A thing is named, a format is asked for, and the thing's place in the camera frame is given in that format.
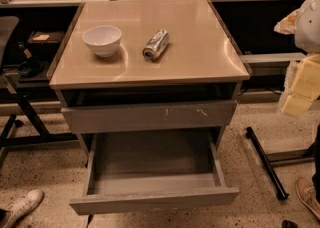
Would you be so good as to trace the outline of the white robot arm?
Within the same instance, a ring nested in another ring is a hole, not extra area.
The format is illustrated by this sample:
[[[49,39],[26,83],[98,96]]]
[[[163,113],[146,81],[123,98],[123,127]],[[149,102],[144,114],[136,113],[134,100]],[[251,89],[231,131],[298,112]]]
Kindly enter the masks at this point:
[[[299,117],[320,96],[320,0],[305,0],[274,31],[293,34],[295,45],[307,53],[300,62],[290,62],[279,100],[283,114]]]

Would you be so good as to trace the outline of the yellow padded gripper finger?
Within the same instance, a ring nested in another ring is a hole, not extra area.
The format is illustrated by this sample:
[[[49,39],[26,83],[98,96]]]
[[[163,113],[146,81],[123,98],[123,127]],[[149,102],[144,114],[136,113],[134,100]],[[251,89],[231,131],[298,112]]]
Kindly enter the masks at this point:
[[[300,62],[291,61],[280,97],[283,114],[302,116],[320,96],[320,54],[308,55]]]

